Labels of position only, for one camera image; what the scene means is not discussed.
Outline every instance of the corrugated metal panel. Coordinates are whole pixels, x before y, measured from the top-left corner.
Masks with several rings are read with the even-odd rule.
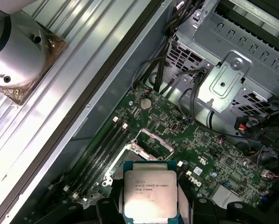
[[[68,49],[23,106],[0,93],[0,204],[150,0],[42,0],[24,9]]]

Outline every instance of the metal bracket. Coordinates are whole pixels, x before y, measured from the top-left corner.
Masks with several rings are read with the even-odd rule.
[[[204,4],[203,4],[203,7],[202,7],[203,11],[200,15],[200,21],[204,21],[205,18],[208,15],[211,15],[212,12],[214,12],[216,7],[218,6],[219,2],[220,2],[220,0],[207,0],[207,1],[205,1]]]
[[[200,86],[198,98],[218,112],[226,110],[242,88],[250,62],[230,52],[220,67],[214,67]]]

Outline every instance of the motherboard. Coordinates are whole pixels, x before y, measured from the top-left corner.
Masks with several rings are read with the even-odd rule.
[[[254,160],[220,136],[198,128],[178,107],[144,84],[130,90],[70,174],[64,191],[85,207],[109,196],[123,178],[124,161],[177,161],[196,196],[226,208],[231,201],[254,207],[269,184]]]

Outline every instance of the integrated circuit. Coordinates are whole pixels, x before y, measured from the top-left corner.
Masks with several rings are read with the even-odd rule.
[[[202,135],[201,138],[200,138],[200,141],[204,144],[206,144],[208,140],[209,140],[209,137],[207,137],[205,135]]]
[[[225,164],[227,164],[227,165],[230,166],[230,165],[233,164],[233,162],[234,162],[234,160],[228,157],[228,158],[226,159],[226,161],[225,161]]]

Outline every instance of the label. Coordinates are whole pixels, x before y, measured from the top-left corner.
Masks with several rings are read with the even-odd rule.
[[[194,169],[194,171],[193,171],[196,175],[201,175],[201,173],[203,172],[203,170],[201,169],[201,168],[199,168],[199,167],[196,167],[195,169]]]
[[[191,171],[187,171],[186,175],[189,176],[188,180],[190,180],[190,182],[193,183],[194,185],[200,187],[200,186],[201,186],[201,182],[199,182],[197,179],[195,179],[194,177],[192,177],[191,174],[192,174]]]

